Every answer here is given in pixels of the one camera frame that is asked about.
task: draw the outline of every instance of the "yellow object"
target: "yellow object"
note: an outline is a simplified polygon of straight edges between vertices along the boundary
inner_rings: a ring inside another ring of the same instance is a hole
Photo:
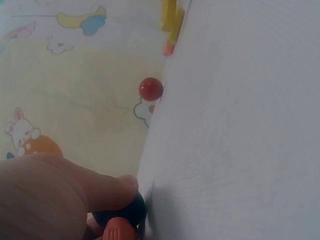
[[[168,33],[168,36],[166,38],[166,41],[170,45],[175,45],[177,43],[180,29],[181,29],[181,25],[184,20],[184,16],[185,16],[185,10],[182,7],[177,8],[176,13],[175,13],[175,20],[174,20],[173,29],[171,32]]]
[[[163,0],[161,29],[164,32],[170,32],[174,28],[176,5],[176,0]]]
[[[58,23],[68,29],[77,29],[80,28],[81,23],[86,20],[89,17],[97,16],[97,15],[107,15],[107,11],[103,6],[99,6],[98,10],[90,13],[90,14],[84,14],[84,15],[67,15],[65,13],[60,12],[57,15],[57,21]]]

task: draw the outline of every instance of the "yellow stick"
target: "yellow stick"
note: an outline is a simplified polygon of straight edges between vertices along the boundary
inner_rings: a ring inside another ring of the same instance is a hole
[[[175,13],[173,29],[168,33],[168,36],[166,38],[167,42],[171,45],[175,45],[177,43],[182,22],[184,21],[184,16],[184,9],[182,7],[177,8]]]
[[[163,0],[161,29],[164,32],[170,32],[174,28],[176,17],[176,0]]]

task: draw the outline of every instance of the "yellow crescent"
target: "yellow crescent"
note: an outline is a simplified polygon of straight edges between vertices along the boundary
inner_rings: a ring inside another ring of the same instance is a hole
[[[58,23],[68,29],[77,29],[80,28],[81,23],[86,20],[89,17],[93,17],[93,16],[97,16],[97,15],[107,15],[107,11],[103,6],[99,6],[98,10],[93,12],[93,13],[89,13],[89,14],[84,14],[84,15],[76,15],[76,16],[72,16],[72,15],[67,15],[65,13],[58,13],[57,15],[57,21]]]

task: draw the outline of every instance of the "orange cap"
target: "orange cap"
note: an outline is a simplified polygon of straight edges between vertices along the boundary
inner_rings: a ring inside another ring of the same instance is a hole
[[[137,233],[127,219],[114,217],[108,221],[102,240],[137,240]]]

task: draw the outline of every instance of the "pale yellow background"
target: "pale yellow background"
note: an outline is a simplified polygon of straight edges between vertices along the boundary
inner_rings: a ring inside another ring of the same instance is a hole
[[[5,129],[21,107],[67,159],[112,176],[137,174],[148,131],[133,114],[138,86],[160,78],[163,66],[106,48],[52,54],[47,44],[15,39],[0,55],[0,157],[17,154]]]

